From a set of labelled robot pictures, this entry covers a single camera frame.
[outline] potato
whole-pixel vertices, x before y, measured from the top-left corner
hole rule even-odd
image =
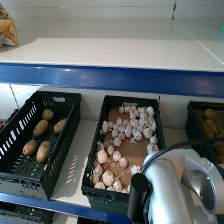
[[[23,155],[30,156],[37,150],[37,142],[32,139],[26,143],[23,147]]]
[[[64,127],[66,122],[66,118],[63,120],[60,120],[55,126],[54,126],[54,133],[59,134]]]
[[[212,109],[208,109],[204,112],[204,118],[205,119],[211,119],[211,120],[215,120],[217,116],[216,111],[212,110]]]
[[[224,148],[216,148],[214,152],[216,156],[224,156]]]
[[[216,136],[219,135],[219,132],[218,132],[218,130],[216,128],[216,125],[215,125],[213,120],[206,119],[205,123],[208,125],[208,127],[210,127],[212,129],[212,131],[215,133]]]
[[[33,135],[35,137],[40,137],[48,128],[48,121],[41,120],[33,130]]]
[[[39,163],[43,163],[47,160],[48,156],[51,152],[51,144],[48,141],[44,141],[41,143],[40,147],[37,151],[36,159]]]
[[[219,164],[224,164],[224,156],[217,156],[216,158]]]
[[[211,128],[208,127],[208,125],[203,121],[203,119],[201,117],[198,117],[198,120],[201,123],[201,126],[205,132],[205,135],[207,138],[212,138],[214,137],[214,132]]]
[[[50,121],[53,119],[53,117],[54,117],[54,112],[50,109],[45,109],[42,113],[43,120]]]

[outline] shelf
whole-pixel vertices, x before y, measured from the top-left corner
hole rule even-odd
[[[73,138],[70,150],[60,172],[51,201],[43,201],[5,193],[0,193],[0,201],[63,213],[62,216],[57,216],[58,220],[70,217],[68,221],[71,221],[73,220],[73,217],[71,216],[81,216],[111,223],[131,224],[130,220],[125,216],[92,210],[87,198],[81,193],[82,175],[86,166],[96,125],[97,121],[80,121],[78,130]],[[163,132],[166,146],[187,140],[185,130],[163,128]],[[191,195],[187,198],[187,201],[189,209],[196,221],[205,219],[214,221],[216,219],[215,216],[206,213],[206,211],[201,207],[200,200],[187,188],[184,188],[184,186],[183,191],[185,192],[186,197],[189,197],[189,194]],[[198,211],[195,213],[195,209],[197,207],[200,207],[200,212]]]
[[[223,98],[222,24],[16,20],[19,45],[0,49],[0,82]]]

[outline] white wall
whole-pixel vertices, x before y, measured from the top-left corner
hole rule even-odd
[[[0,119],[6,119],[8,115],[17,108],[12,93],[8,89],[9,85],[0,85],[1,103],[4,106],[0,110]],[[135,92],[120,92],[120,91],[104,91],[104,90],[90,90],[90,89],[71,89],[71,88],[56,88],[56,87],[42,87],[39,86],[23,86],[12,85],[16,100],[21,107],[25,101],[35,91],[55,91],[55,92],[69,92],[80,93],[81,100],[81,118],[97,120],[100,114],[100,109],[105,95],[113,96],[129,96],[148,99],[159,100],[160,116],[163,127],[173,127],[185,129],[187,121],[187,105],[190,101],[203,102],[220,102],[224,103],[224,99],[192,97],[192,96],[175,96],[175,95],[159,95],[150,93],[135,93]]]
[[[175,18],[224,18],[223,0],[176,0]],[[175,0],[1,0],[15,19],[171,18]]]

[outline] metal shelf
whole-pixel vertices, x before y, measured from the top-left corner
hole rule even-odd
[[[0,83],[224,97],[224,72],[4,63],[0,71]]]

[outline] crate handle hole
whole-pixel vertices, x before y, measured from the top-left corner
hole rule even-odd
[[[22,121],[19,121],[19,125],[20,125],[21,130],[23,130],[24,129],[24,126],[23,126]]]
[[[15,136],[14,131],[11,131],[11,132],[10,132],[10,134],[11,134],[11,136],[12,136],[13,140],[15,141],[15,140],[16,140],[16,136]]]
[[[64,103],[65,102],[65,98],[64,97],[52,97],[54,102],[58,102],[58,103]]]

